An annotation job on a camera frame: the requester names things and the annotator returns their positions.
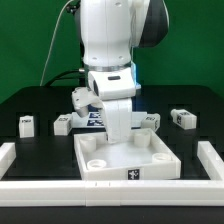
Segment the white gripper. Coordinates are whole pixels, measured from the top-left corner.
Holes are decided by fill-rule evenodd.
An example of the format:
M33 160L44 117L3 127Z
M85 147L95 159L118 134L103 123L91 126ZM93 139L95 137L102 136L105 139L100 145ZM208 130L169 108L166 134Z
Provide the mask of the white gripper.
M132 100L130 98L102 102L101 118L103 120L107 140L114 144L125 142L131 131Z

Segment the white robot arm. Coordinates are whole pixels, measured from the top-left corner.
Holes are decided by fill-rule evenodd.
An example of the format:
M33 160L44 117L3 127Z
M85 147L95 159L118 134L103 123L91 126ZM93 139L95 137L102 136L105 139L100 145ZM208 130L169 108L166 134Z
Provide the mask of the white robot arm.
M110 143L126 140L131 130L136 94L132 49L158 45L168 29L164 0L81 0L90 103L100 109Z

